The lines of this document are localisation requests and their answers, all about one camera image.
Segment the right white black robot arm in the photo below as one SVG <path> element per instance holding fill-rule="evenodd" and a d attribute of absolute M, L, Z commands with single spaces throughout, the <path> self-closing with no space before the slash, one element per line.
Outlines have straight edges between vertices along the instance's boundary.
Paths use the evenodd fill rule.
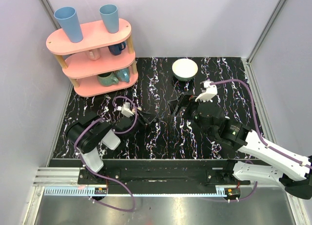
<path fill-rule="evenodd" d="M 183 119 L 192 120 L 207 135 L 223 147 L 254 156 L 266 163 L 251 165 L 231 161 L 230 168 L 221 172 L 226 184 L 235 181 L 259 181 L 277 185 L 300 199 L 312 197 L 312 158 L 293 153 L 277 144 L 263 139 L 249 126 L 231 120 L 212 102 L 200 101 L 197 96 L 182 94 L 168 102 L 171 115 L 178 116 L 184 109 Z"/>

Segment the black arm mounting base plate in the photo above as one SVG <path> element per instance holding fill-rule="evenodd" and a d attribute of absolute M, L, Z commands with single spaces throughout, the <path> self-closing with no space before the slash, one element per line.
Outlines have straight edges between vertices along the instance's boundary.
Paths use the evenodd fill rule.
<path fill-rule="evenodd" d="M 232 175 L 234 160 L 105 159 L 99 174 L 132 182 L 196 182 L 203 185 L 250 185 Z"/>

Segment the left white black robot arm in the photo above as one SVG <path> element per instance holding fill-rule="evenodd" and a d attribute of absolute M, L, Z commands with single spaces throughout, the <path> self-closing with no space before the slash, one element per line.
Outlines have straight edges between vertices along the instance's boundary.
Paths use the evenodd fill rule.
<path fill-rule="evenodd" d="M 75 152 L 91 168 L 88 178 L 94 184 L 100 184 L 105 179 L 105 166 L 98 153 L 98 145 L 116 150 L 122 140 L 155 123 L 157 116 L 138 110 L 137 117 L 122 115 L 115 124 L 108 121 L 94 123 L 98 119 L 95 112 L 90 112 L 68 126 L 65 133 L 67 140 L 76 145 Z"/>

